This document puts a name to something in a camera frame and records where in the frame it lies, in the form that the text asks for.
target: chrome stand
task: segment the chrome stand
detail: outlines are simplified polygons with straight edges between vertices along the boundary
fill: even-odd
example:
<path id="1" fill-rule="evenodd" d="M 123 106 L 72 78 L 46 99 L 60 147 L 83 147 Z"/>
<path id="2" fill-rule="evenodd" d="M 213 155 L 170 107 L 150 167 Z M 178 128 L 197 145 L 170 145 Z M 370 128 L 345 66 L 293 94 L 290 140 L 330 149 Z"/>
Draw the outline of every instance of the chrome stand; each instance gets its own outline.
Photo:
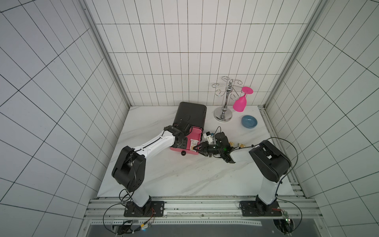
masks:
<path id="1" fill-rule="evenodd" d="M 225 85 L 220 85 L 218 83 L 215 83 L 212 85 L 213 88 L 217 88 L 217 87 L 221 87 L 221 86 L 225 86 L 225 91 L 224 93 L 221 93 L 221 90 L 218 89 L 216 90 L 215 94 L 217 96 L 223 96 L 224 94 L 226 94 L 226 99 L 225 99 L 225 104 L 224 106 L 222 107 L 219 107 L 217 109 L 215 109 L 215 112 L 214 112 L 214 116 L 215 118 L 220 121 L 220 122 L 227 122 L 229 120 L 231 120 L 232 116 L 233 116 L 233 113 L 230 109 L 228 109 L 228 100 L 229 100 L 229 94 L 232 92 L 232 91 L 235 91 L 234 87 L 232 86 L 233 82 L 237 82 L 237 84 L 239 85 L 242 85 L 242 81 L 240 80 L 234 80 L 234 79 L 229 79 L 228 77 L 222 77 L 221 78 L 223 81 L 225 81 L 227 84 Z"/>

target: blue bowl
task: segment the blue bowl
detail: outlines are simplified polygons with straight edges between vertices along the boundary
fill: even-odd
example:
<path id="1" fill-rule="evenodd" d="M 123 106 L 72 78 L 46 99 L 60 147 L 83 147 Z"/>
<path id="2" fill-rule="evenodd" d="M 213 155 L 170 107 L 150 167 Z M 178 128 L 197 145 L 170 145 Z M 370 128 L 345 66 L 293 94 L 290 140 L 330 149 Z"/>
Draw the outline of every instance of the blue bowl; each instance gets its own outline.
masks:
<path id="1" fill-rule="evenodd" d="M 255 128 L 258 124 L 257 119 L 251 115 L 243 116 L 241 119 L 241 122 L 242 122 L 242 126 L 244 126 L 245 128 L 248 128 L 248 129 Z"/>

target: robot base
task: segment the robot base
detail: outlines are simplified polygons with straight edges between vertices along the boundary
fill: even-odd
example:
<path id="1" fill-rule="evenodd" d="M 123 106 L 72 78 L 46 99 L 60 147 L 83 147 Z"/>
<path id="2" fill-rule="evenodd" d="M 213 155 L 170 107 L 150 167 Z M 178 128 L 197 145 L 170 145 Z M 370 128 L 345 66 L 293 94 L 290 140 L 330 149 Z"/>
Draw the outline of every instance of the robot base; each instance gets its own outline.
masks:
<path id="1" fill-rule="evenodd" d="M 240 208 L 242 211 L 242 216 L 243 217 L 261 217 L 261 216 L 281 217 L 282 216 L 282 212 L 272 210 L 272 208 L 277 209 L 279 207 L 279 204 L 277 201 L 270 204 L 269 208 L 264 213 L 257 212 L 257 208 L 256 208 L 257 203 L 259 203 L 259 202 L 257 202 L 257 201 L 240 201 Z"/>
<path id="2" fill-rule="evenodd" d="M 154 209 L 155 217 L 162 217 L 164 211 L 164 201 L 151 201 L 150 209 L 146 214 L 140 211 L 133 202 L 126 204 L 126 209 L 124 212 L 124 217 L 150 217 L 152 215 L 152 209 Z"/>

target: black mounting plate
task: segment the black mounting plate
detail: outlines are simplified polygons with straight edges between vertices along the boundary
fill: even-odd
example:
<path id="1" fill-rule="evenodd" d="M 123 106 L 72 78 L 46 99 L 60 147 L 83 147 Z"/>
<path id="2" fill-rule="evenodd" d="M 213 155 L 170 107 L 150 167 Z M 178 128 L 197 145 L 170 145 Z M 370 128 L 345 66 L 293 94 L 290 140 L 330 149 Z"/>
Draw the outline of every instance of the black mounting plate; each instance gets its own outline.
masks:
<path id="1" fill-rule="evenodd" d="M 151 201 L 151 207 L 155 211 L 155 217 L 162 217 L 164 211 L 164 201 Z M 134 203 L 127 204 L 124 217 L 150 217 L 153 210 L 150 210 L 147 215 L 142 215 L 134 209 Z"/>
<path id="2" fill-rule="evenodd" d="M 255 210 L 255 201 L 240 201 L 240 208 L 243 217 L 281 217 L 282 212 L 272 210 L 272 208 L 278 208 L 279 203 L 277 201 L 270 205 L 270 210 L 268 210 L 264 215 L 260 215 Z"/>
<path id="3" fill-rule="evenodd" d="M 187 149 L 187 142 L 188 142 L 188 138 L 187 137 L 183 137 L 183 141 L 182 141 L 182 144 L 176 148 L 180 148 L 180 149 Z"/>

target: black cable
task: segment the black cable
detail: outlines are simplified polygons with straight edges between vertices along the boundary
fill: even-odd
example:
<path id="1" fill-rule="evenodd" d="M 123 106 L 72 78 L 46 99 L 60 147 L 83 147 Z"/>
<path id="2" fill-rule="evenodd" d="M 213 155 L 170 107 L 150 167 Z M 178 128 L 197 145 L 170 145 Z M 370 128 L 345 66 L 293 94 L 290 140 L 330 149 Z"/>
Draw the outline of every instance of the black cable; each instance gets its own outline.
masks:
<path id="1" fill-rule="evenodd" d="M 190 120 L 190 119 L 191 119 L 191 116 L 190 116 L 190 115 L 186 115 L 186 116 L 182 117 L 180 120 L 182 121 L 183 118 L 185 118 L 185 117 L 187 117 L 187 116 L 189 116 L 188 120 Z"/>
<path id="2" fill-rule="evenodd" d="M 294 204 L 298 209 L 299 209 L 299 211 L 300 211 L 300 221 L 299 221 L 299 224 L 290 232 L 290 233 L 292 233 L 292 232 L 294 232 L 298 227 L 299 227 L 299 225 L 300 225 L 300 223 L 301 223 L 301 220 L 303 219 L 303 213 L 301 212 L 301 209 L 295 204 L 295 203 L 293 203 L 293 202 L 291 202 L 291 201 L 287 201 L 287 200 L 282 200 L 282 199 L 279 199 L 279 198 L 277 198 L 278 200 L 281 200 L 281 201 L 285 201 L 285 202 L 290 202 L 290 203 L 292 203 L 292 204 Z"/>
<path id="3" fill-rule="evenodd" d="M 216 132 L 217 132 L 218 128 L 220 128 L 220 132 L 222 132 L 222 131 L 221 131 L 221 127 L 220 127 L 220 126 L 218 126 L 218 127 L 216 128 L 216 131 L 215 131 L 215 133 L 213 134 L 213 142 L 215 142 L 215 135 L 216 135 Z"/>
<path id="4" fill-rule="evenodd" d="M 110 230 L 110 229 L 108 229 L 108 228 L 106 227 L 106 225 L 105 225 L 105 223 L 104 223 L 104 217 L 105 217 L 105 213 L 109 210 L 109 208 L 111 208 L 111 207 L 113 207 L 113 206 L 116 206 L 116 205 L 121 205 L 121 204 L 122 204 L 122 203 L 116 203 L 116 204 L 114 204 L 114 205 L 108 207 L 108 209 L 104 212 L 104 215 L 103 215 L 103 225 L 104 225 L 105 229 L 107 229 L 108 231 L 110 231 L 110 232 L 112 232 L 112 233 L 114 233 L 114 234 L 116 234 L 116 235 L 117 235 L 116 232 L 114 232 L 114 231 L 112 231 L 112 230 Z"/>
<path id="5" fill-rule="evenodd" d="M 251 146 L 245 146 L 245 147 L 235 147 L 232 151 L 239 150 L 239 149 L 244 149 L 244 148 L 252 148 L 252 147 L 253 147 L 253 145 L 251 145 Z"/>
<path id="6" fill-rule="evenodd" d="M 279 185 L 282 183 L 282 180 L 295 168 L 295 166 L 296 166 L 296 164 L 298 163 L 298 160 L 299 160 L 299 153 L 298 153 L 296 147 L 291 142 L 287 141 L 286 139 L 282 139 L 280 137 L 270 137 L 269 139 L 271 139 L 271 138 L 276 138 L 276 139 L 280 139 L 280 140 L 288 142 L 289 144 L 291 144 L 291 146 L 293 146 L 293 148 L 296 151 L 296 162 L 295 162 L 295 165 L 293 165 L 292 168 L 283 176 L 283 178 L 280 179 L 278 187 L 276 188 L 275 196 L 278 196 L 277 193 L 278 193 Z"/>
<path id="7" fill-rule="evenodd" d="M 124 221 L 124 223 L 120 226 L 120 228 L 122 228 L 125 224 L 130 224 L 126 230 L 124 230 L 124 233 L 128 232 L 130 230 L 130 228 L 132 227 L 133 225 L 133 220 L 127 220 L 127 221 Z"/>
<path id="8" fill-rule="evenodd" d="M 134 172 L 134 183 L 136 184 L 136 183 L 137 183 L 136 171 L 134 170 L 133 164 L 131 165 L 131 167 L 133 168 L 133 172 Z M 121 190 L 121 192 L 124 191 L 124 190 L 125 190 L 125 191 L 128 193 L 128 195 L 129 195 L 129 198 L 125 201 L 125 202 L 127 202 L 127 201 L 129 201 L 129 200 L 132 198 L 134 192 L 130 195 L 129 192 L 128 192 L 128 190 L 126 190 L 126 189 Z M 103 215 L 103 225 L 104 225 L 104 227 L 105 227 L 108 231 L 110 231 L 110 232 L 112 232 L 112 233 L 114 233 L 114 234 L 116 234 L 116 235 L 117 235 L 117 233 L 113 232 L 112 230 L 108 229 L 108 228 L 105 226 L 105 223 L 104 223 L 105 213 L 109 210 L 109 208 L 111 208 L 111 207 L 113 207 L 113 206 L 116 206 L 116 205 L 122 205 L 122 206 L 125 207 L 125 205 L 123 205 L 122 202 L 123 202 L 123 199 L 124 199 L 126 196 L 127 196 L 127 195 L 125 195 L 122 199 L 120 199 L 120 203 L 117 203 L 117 204 L 114 204 L 114 205 L 108 207 L 108 209 L 105 210 L 104 215 Z"/>

